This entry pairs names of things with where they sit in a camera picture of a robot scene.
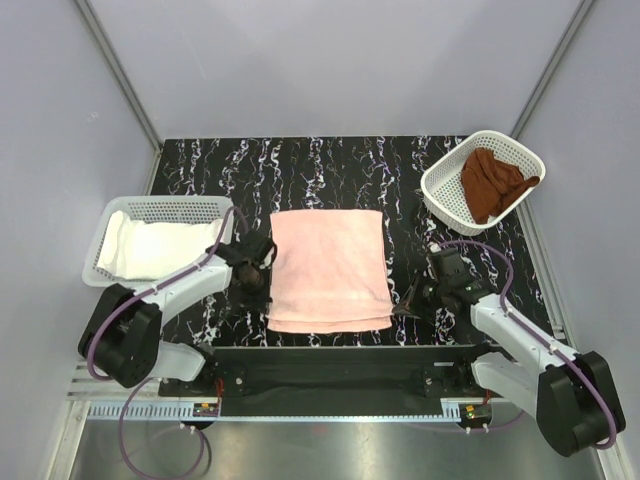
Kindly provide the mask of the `white towel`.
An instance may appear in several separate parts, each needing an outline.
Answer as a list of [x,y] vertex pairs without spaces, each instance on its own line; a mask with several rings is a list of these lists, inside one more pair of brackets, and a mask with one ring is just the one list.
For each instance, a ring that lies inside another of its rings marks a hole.
[[146,223],[117,211],[109,218],[97,267],[122,280],[164,278],[200,258],[222,223]]

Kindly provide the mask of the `pink towel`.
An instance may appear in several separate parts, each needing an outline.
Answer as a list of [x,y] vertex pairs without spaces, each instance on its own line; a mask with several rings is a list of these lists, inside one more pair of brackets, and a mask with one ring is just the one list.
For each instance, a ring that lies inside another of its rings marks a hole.
[[391,327],[380,211],[291,210],[270,221],[277,255],[269,330],[331,334]]

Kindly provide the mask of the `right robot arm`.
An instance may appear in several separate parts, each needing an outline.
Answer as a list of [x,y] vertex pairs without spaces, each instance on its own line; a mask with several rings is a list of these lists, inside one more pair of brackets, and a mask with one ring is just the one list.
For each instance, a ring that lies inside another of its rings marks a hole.
[[394,314],[418,318],[428,308],[445,308],[499,347],[479,348],[474,360],[454,371],[460,393],[472,397],[489,390],[510,401],[564,457],[615,445],[626,420],[603,356],[580,353],[536,326],[504,291],[474,277],[452,243],[431,251],[427,260],[431,277],[416,275]]

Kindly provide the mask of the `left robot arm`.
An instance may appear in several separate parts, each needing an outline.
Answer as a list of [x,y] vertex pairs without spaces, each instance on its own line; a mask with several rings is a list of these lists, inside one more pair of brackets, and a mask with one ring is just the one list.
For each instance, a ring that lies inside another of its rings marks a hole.
[[238,241],[220,243],[171,276],[136,288],[114,283],[98,300],[79,340],[78,353],[95,379],[133,388],[148,378],[181,381],[196,396],[215,386],[211,355],[202,347],[161,339],[166,323],[195,303],[230,287],[249,308],[270,302],[274,241],[249,231]]

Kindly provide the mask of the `brown towel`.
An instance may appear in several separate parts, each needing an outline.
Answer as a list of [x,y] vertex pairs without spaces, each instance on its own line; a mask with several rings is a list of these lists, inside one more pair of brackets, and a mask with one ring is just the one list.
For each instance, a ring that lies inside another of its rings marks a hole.
[[539,176],[525,179],[518,167],[497,160],[486,148],[474,149],[461,170],[465,200],[477,224],[500,216],[539,182]]

